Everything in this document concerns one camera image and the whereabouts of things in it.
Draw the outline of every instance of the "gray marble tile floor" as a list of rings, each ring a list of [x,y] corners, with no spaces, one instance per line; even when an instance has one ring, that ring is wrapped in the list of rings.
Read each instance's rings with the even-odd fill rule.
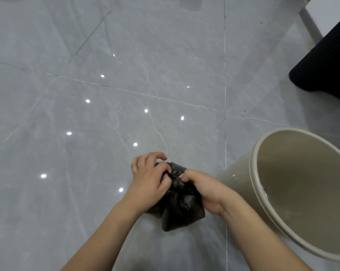
[[[340,149],[340,100],[287,77],[314,46],[305,5],[0,0],[0,271],[59,270],[145,152],[215,176],[278,127]],[[340,270],[285,242],[314,270]],[[114,270],[249,268],[207,213],[172,232],[143,215]]]

